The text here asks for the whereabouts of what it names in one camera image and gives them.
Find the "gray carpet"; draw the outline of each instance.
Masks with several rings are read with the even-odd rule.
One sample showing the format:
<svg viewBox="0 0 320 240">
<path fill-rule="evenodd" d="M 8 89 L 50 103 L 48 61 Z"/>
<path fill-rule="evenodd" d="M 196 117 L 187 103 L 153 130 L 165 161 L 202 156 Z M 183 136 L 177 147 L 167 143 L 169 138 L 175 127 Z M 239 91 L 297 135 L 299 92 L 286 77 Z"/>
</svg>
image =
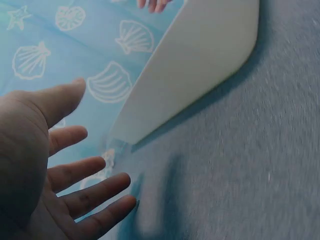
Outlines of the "gray carpet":
<svg viewBox="0 0 320 240">
<path fill-rule="evenodd" d="M 320 1 L 261 0 L 241 70 L 117 162 L 140 204 L 108 239 L 320 239 L 319 94 Z"/>
</svg>

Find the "human hand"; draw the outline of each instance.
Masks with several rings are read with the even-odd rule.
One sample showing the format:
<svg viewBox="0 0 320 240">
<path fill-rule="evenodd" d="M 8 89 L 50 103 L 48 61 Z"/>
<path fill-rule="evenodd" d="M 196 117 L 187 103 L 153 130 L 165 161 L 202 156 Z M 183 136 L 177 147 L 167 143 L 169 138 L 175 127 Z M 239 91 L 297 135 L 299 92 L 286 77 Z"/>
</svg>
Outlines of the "human hand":
<svg viewBox="0 0 320 240">
<path fill-rule="evenodd" d="M 149 12 L 150 13 L 162 13 L 169 2 L 172 0 L 149 0 Z M 144 8 L 147 0 L 137 0 L 139 8 Z"/>
<path fill-rule="evenodd" d="M 126 189 L 121 173 L 94 186 L 57 197 L 56 193 L 102 170 L 102 157 L 47 169 L 48 157 L 86 138 L 81 126 L 48 131 L 73 112 L 85 82 L 0 97 L 0 236 L 10 240 L 96 240 L 136 205 L 124 196 L 104 210 L 77 219 Z"/>
</svg>

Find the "blue sheet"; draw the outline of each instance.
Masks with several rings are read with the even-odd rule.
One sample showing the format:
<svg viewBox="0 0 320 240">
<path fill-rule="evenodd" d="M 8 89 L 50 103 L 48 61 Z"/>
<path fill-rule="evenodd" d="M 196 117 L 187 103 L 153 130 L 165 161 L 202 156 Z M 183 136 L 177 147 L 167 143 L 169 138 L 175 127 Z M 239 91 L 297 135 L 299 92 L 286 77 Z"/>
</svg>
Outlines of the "blue sheet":
<svg viewBox="0 0 320 240">
<path fill-rule="evenodd" d="M 112 173 L 125 143 L 108 138 L 131 88 L 173 21 L 183 0 L 163 14 L 138 9 L 135 0 L 0 1 L 0 94 L 34 91 L 84 77 L 78 109 L 55 128 L 82 125 L 89 136 L 49 159 L 48 166 L 103 156 L 107 168 L 67 191 Z"/>
</svg>

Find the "white panel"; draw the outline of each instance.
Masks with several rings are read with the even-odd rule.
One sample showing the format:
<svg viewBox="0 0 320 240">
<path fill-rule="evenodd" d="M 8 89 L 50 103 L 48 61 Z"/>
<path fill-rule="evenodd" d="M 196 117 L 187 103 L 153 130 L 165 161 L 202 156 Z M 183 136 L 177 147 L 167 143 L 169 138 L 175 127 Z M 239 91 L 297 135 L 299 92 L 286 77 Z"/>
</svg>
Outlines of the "white panel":
<svg viewBox="0 0 320 240">
<path fill-rule="evenodd" d="M 135 144 L 247 60 L 256 43 L 259 0 L 189 0 L 165 34 L 112 130 Z"/>
</svg>

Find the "child's fingers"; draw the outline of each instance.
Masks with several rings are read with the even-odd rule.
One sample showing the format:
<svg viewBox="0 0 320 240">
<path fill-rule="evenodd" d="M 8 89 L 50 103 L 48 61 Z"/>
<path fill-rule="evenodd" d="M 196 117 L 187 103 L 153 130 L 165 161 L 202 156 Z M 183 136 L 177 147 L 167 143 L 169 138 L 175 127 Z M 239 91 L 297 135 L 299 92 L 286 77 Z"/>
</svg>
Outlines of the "child's fingers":
<svg viewBox="0 0 320 240">
<path fill-rule="evenodd" d="M 149 0 L 149 13 L 154 13 L 157 6 L 157 0 Z"/>
<path fill-rule="evenodd" d="M 139 8 L 143 8 L 146 5 L 146 0 L 136 0 Z"/>
<path fill-rule="evenodd" d="M 159 4 L 159 3 L 158 3 L 158 4 L 156 5 L 154 11 L 155 11 L 156 13 L 162 13 L 162 12 L 164 11 L 166 5 L 167 5 L 167 4 L 161 4 L 161 3 Z"/>
</svg>

